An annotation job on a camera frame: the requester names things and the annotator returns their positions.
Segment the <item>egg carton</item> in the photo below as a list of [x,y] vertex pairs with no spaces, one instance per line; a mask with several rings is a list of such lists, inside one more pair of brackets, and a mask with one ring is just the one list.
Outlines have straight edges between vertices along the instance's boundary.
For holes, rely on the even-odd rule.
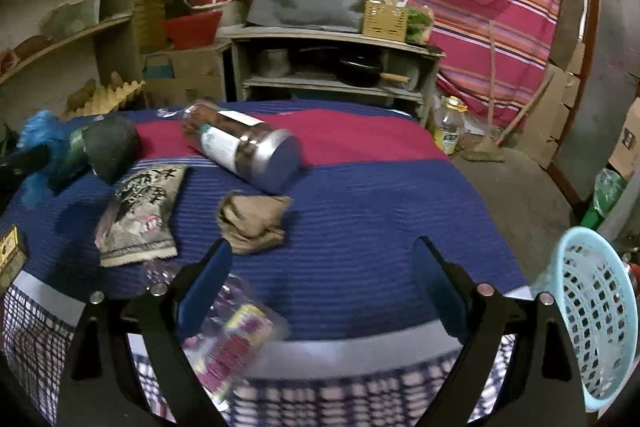
[[94,114],[107,114],[113,110],[118,110],[124,107],[127,102],[133,100],[133,98],[140,93],[142,87],[145,85],[144,80],[139,82],[134,80],[129,84],[122,84],[119,87],[104,87],[98,86],[94,92],[94,95],[84,104],[80,109],[75,111],[66,112],[63,115],[63,120],[70,120],[76,116],[91,116]]

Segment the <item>jar lid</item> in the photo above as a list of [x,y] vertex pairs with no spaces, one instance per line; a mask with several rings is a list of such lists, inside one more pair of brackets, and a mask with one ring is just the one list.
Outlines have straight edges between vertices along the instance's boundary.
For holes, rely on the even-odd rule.
[[447,107],[447,109],[453,109],[454,111],[458,112],[466,112],[465,103],[456,96],[448,96],[444,101],[444,105],[445,107]]
[[271,194],[282,194],[302,165],[300,141],[276,129],[258,143],[251,165],[251,182]]

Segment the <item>plastic bag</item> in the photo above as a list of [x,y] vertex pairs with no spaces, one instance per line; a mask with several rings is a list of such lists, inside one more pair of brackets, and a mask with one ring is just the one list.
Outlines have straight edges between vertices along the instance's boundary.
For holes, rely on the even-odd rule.
[[[169,284],[176,274],[171,263],[150,261],[145,263],[144,285]],[[182,350],[210,399],[224,410],[226,395],[262,346],[288,335],[287,321],[261,304],[245,280],[229,274],[200,332],[186,339]]]
[[178,164],[157,165],[130,175],[120,184],[95,233],[100,266],[178,255],[169,218],[186,169]]
[[580,225],[595,230],[610,213],[622,192],[626,182],[620,174],[611,169],[598,172],[593,191],[593,200]]

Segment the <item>blue blanket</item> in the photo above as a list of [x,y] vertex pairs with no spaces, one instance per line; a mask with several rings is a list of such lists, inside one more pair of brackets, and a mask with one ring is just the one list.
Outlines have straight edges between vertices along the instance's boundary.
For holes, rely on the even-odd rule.
[[[322,107],[404,118],[385,109],[336,102],[241,102],[228,107],[254,114]],[[143,122],[153,120],[155,112],[128,116]],[[172,261],[186,264],[199,260],[220,237],[214,220],[220,198],[232,188],[257,192],[201,158],[180,161],[191,168],[170,227],[179,253]],[[147,165],[143,161],[134,168]],[[66,295],[82,301],[98,289],[113,298],[137,295],[143,290],[142,266],[99,266],[95,227],[112,191],[86,175],[33,210],[21,206],[18,194],[0,216],[0,232],[16,224],[28,246],[25,270]],[[476,282],[490,282],[502,292],[526,285],[481,198],[446,161],[317,167],[288,195],[293,204],[284,218],[287,242],[258,255],[236,256],[233,272],[289,321],[290,340],[362,337],[436,319],[410,267],[408,250],[419,235],[427,235]]]

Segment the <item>checkered fabric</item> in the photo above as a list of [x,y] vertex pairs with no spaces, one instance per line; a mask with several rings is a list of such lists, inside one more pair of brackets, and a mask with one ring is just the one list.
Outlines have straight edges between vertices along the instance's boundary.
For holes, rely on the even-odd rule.
[[11,372],[44,418],[55,425],[60,377],[74,328],[10,286],[4,295],[2,331]]
[[[60,376],[74,328],[18,288],[4,297],[4,354],[9,367],[42,415],[55,424]],[[503,337],[494,367],[470,420],[491,412],[513,350]],[[364,377],[337,380],[243,380],[223,413],[230,427],[413,425],[435,397],[457,353]],[[146,357],[135,355],[149,407],[172,419]]]

